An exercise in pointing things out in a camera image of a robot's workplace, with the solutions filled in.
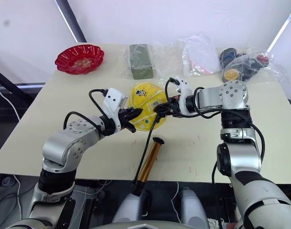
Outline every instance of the beige tabletop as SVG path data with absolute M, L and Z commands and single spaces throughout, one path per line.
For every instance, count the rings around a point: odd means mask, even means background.
M 133 79 L 120 76 L 125 69 L 125 45 L 99 45 L 105 52 L 102 65 L 87 75 L 69 75 L 56 71 L 26 111 L 0 150 L 0 173 L 38 176 L 41 171 L 42 147 L 55 132 L 61 131 L 70 111 L 86 116 L 101 114 L 88 97 L 95 88 L 114 87 L 127 95 Z M 191 88 L 222 84 L 220 74 L 186 78 Z M 253 123 L 262 131 L 266 154 L 262 176 L 278 184 L 291 183 L 291 106 L 277 82 L 248 83 Z M 98 103 L 103 97 L 96 95 Z M 221 120 L 168 117 L 152 136 L 165 141 L 152 168 L 149 180 L 210 182 L 220 140 Z M 77 169 L 76 178 L 134 178 L 144 149 L 147 132 L 128 130 L 108 136 L 89 148 Z M 217 182 L 229 183 L 216 173 Z

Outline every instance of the red plastic bowl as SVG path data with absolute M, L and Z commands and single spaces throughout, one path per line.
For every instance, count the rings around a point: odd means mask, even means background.
M 55 64 L 58 70 L 68 74 L 87 74 L 103 61 L 104 52 L 100 47 L 82 44 L 66 49 L 58 55 Z

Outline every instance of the floor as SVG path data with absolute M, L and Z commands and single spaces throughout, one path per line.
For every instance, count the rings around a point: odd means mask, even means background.
M 0 148 L 11 134 L 12 130 L 17 124 L 16 118 L 13 115 L 13 111 L 6 104 L 2 103 L 4 107 L 0 108 Z M 24 113 L 25 109 L 20 109 L 20 115 Z M 36 184 L 38 177 L 26 177 L 19 176 L 22 183 L 20 193 L 28 191 L 27 193 L 20 196 L 20 201 L 23 210 L 23 217 L 26 217 L 29 208 L 29 203 L 32 197 L 31 188 Z M 87 186 L 91 188 L 86 188 L 83 183 L 87 183 Z M 88 193 L 93 193 L 101 188 L 98 181 L 83 181 L 78 180 L 75 190 Z M 109 185 L 105 186 L 103 191 L 100 192 L 100 196 L 104 197 L 100 199 L 100 203 L 92 214 L 90 227 L 95 227 L 103 224 L 110 223 L 116 210 L 118 209 L 120 203 L 124 200 L 126 195 L 129 193 L 131 181 L 112 181 Z M 182 183 L 180 182 L 180 189 L 188 187 L 195 191 L 195 193 L 200 198 L 204 209 L 206 211 L 207 217 L 216 218 L 216 208 L 214 202 L 214 192 L 213 186 L 210 183 Z M 0 186 L 0 199 L 10 193 L 17 192 L 18 185 L 15 184 L 12 187 L 2 187 Z M 291 196 L 291 185 L 281 186 L 282 190 L 286 192 L 287 195 Z M 144 214 L 147 211 L 148 216 L 146 219 L 152 220 L 168 220 L 177 221 L 176 215 L 172 209 L 170 199 L 174 196 L 177 189 L 176 182 L 147 182 L 145 191 L 150 197 L 151 201 L 149 207 L 144 210 Z M 98 198 L 94 195 L 85 195 L 84 193 L 74 191 L 72 198 L 76 200 L 76 206 L 74 210 L 74 216 L 71 220 L 71 229 L 79 227 L 79 221 L 81 217 L 82 210 L 81 206 L 85 198 Z M 225 221 L 235 221 L 233 208 L 234 208 L 234 198 L 233 189 L 228 184 L 218 184 L 218 191 L 220 197 L 220 203 L 222 205 L 222 217 Z M 0 204 L 0 229 L 4 228 L 11 223 L 19 219 L 19 209 L 17 206 L 15 195 L 10 195 L 8 198 L 1 202 Z M 180 199 L 177 196 L 174 200 L 174 205 L 176 209 L 180 212 Z

